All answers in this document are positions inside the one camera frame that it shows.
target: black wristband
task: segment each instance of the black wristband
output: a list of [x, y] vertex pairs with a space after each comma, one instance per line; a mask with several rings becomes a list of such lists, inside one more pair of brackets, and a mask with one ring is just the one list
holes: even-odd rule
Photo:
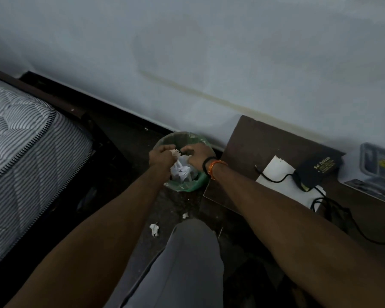
[[207, 164], [208, 161], [210, 161], [210, 160], [212, 160], [212, 159], [218, 160], [217, 157], [209, 157], [209, 158], [205, 159], [205, 161], [204, 161], [203, 164], [202, 164], [202, 171], [203, 171], [203, 172], [205, 173], [205, 175], [207, 175], [208, 177], [211, 177], [211, 176], [210, 176], [210, 174], [208, 174], [207, 168], [205, 167], [205, 165]]

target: dark floor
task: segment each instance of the dark floor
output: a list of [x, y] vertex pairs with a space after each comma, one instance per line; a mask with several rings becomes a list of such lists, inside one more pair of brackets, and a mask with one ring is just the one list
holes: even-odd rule
[[[32, 73], [22, 77], [22, 80], [86, 108], [132, 164], [133, 168], [128, 174], [130, 178], [123, 179], [122, 190], [148, 168], [148, 152], [159, 139], [170, 133], [169, 130]], [[204, 189], [190, 193], [167, 188], [160, 191], [127, 269], [106, 307], [116, 308], [120, 304], [147, 264], [165, 247], [172, 229], [182, 221], [182, 215], [186, 212], [190, 218], [200, 218], [217, 234], [221, 233], [219, 241], [225, 265], [225, 290], [228, 290], [224, 296], [225, 307], [271, 307], [282, 302], [286, 306], [294, 305], [292, 298], [287, 296], [291, 283], [287, 281], [284, 283], [286, 286], [282, 286], [282, 280], [285, 280], [282, 271], [244, 219], [206, 200], [203, 193]], [[156, 222], [160, 229], [159, 236], [154, 238], [149, 225]]]

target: bracelet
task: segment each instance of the bracelet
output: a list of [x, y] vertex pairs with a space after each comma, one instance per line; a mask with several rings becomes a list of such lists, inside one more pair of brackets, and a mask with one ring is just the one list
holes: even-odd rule
[[205, 173], [205, 175], [207, 175], [208, 177], [211, 177], [211, 175], [208, 174], [207, 168], [206, 168], [205, 165], [207, 164], [208, 161], [210, 161], [210, 160], [212, 160], [212, 159], [217, 160], [217, 157], [209, 157], [209, 158], [205, 159], [205, 161], [204, 161], [203, 164], [202, 164], [202, 171], [203, 171], [203, 172]]
[[214, 165], [217, 164], [217, 163], [221, 163], [221, 164], [224, 164], [224, 165], [228, 166], [228, 164], [227, 164], [226, 162], [221, 161], [221, 160], [214, 160], [214, 161], [212, 161], [211, 164], [210, 164], [210, 166], [208, 167], [208, 174], [211, 176], [211, 179], [212, 179], [212, 180], [216, 180], [216, 179], [214, 178], [214, 176], [213, 176], [213, 167], [214, 167]]

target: hand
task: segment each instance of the hand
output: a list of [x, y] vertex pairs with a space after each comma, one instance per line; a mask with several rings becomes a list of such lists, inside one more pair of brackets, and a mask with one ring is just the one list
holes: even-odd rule
[[193, 167], [200, 171], [203, 170], [202, 164], [205, 159], [216, 156], [215, 152], [211, 149], [211, 147], [203, 143], [187, 145], [181, 149], [181, 152], [184, 153], [188, 150], [194, 151], [194, 154], [191, 158], [189, 158], [188, 163], [190, 163]]
[[177, 162], [177, 158], [171, 153], [171, 149], [175, 149], [175, 145], [162, 145], [150, 151], [150, 166], [159, 165], [163, 169], [168, 170]]

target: orange thread bracelet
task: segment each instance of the orange thread bracelet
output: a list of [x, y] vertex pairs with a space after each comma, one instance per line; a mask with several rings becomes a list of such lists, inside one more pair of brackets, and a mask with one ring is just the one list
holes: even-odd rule
[[226, 166], [228, 166], [228, 164], [224, 161], [221, 161], [221, 160], [214, 160], [211, 162], [210, 166], [208, 166], [208, 174], [211, 176], [211, 179], [212, 180], [216, 180], [213, 176], [213, 166], [214, 164], [217, 164], [217, 163], [221, 163], [221, 164], [224, 164]]

